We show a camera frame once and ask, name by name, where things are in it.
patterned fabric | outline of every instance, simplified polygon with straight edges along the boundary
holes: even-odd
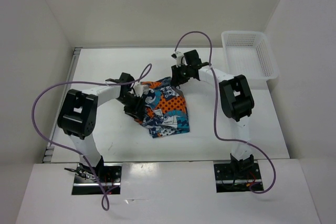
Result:
[[[136,120],[149,129],[153,138],[189,132],[186,102],[181,90],[170,86],[172,78],[142,82],[149,86],[145,93],[146,107],[143,121]]]

red wire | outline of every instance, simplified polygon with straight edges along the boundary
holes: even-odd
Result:
[[[111,187],[113,187],[113,179],[111,179]],[[110,191],[110,194],[112,194],[112,191]]]
[[[253,184],[255,181],[256,181],[256,176],[252,173],[252,172],[250,172],[250,174],[252,175],[252,177],[253,177],[253,181],[252,181],[252,183],[251,184]]]

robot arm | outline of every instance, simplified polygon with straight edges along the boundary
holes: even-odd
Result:
[[[98,152],[92,135],[96,124],[97,108],[112,99],[117,99],[124,104],[126,114],[139,120],[143,119],[145,100],[142,98],[142,85],[133,88],[131,85],[109,86],[111,83],[131,81],[134,81],[134,78],[130,74],[122,73],[117,80],[106,80],[106,86],[82,91],[71,89],[62,105],[57,119],[58,126],[69,135],[76,150],[85,155],[97,174],[101,174],[104,167],[103,157]],[[83,156],[80,156],[80,166],[83,170],[90,171]]]
[[[196,50],[184,54],[175,52],[172,55],[176,65],[172,66],[172,85],[179,86],[190,78],[204,81],[215,86],[213,72],[208,62],[202,63]],[[218,69],[215,72],[219,87],[220,103],[224,114],[230,118],[234,138],[249,141],[249,117],[254,107],[251,90],[243,75],[233,76]],[[234,143],[231,160],[236,163],[237,169],[248,169],[253,164],[253,155],[247,144]]]

white plastic basket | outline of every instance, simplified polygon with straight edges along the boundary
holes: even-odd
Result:
[[[278,66],[264,33],[225,31],[222,33],[222,43],[230,74],[243,74],[249,80],[278,77]]]

white table surface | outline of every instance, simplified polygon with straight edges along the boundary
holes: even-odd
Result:
[[[213,162],[124,163],[121,194],[72,196],[75,164],[37,164],[16,224],[53,223],[320,223],[300,163],[274,160],[277,182],[264,195],[216,193]],[[259,161],[264,186],[272,181],[266,160]]]
[[[193,48],[181,48],[186,52]],[[197,48],[202,61],[208,61],[208,48]],[[137,78],[143,68],[152,63],[153,68],[144,81],[155,81],[171,76],[173,48],[113,48],[82,49],[78,58],[73,80],[103,82],[107,78],[118,78],[127,72]],[[213,66],[225,71],[222,48],[213,51]],[[90,86],[74,84],[71,88],[86,89]],[[213,132],[215,91],[212,86],[190,80],[181,86],[190,117],[190,132],[163,138],[150,137],[148,130],[138,125],[123,113],[123,105],[116,100],[99,107],[96,128],[93,132],[99,152],[106,162],[148,161],[205,161],[229,159],[231,143],[216,139]],[[262,148],[270,158],[289,158],[284,137],[264,83],[252,89],[255,100],[250,119],[251,142]],[[230,138],[229,119],[218,110],[218,131],[222,137]],[[61,129],[56,127],[53,140],[73,146]],[[258,151],[256,159],[265,157]],[[76,153],[55,147],[51,162],[78,162]]]

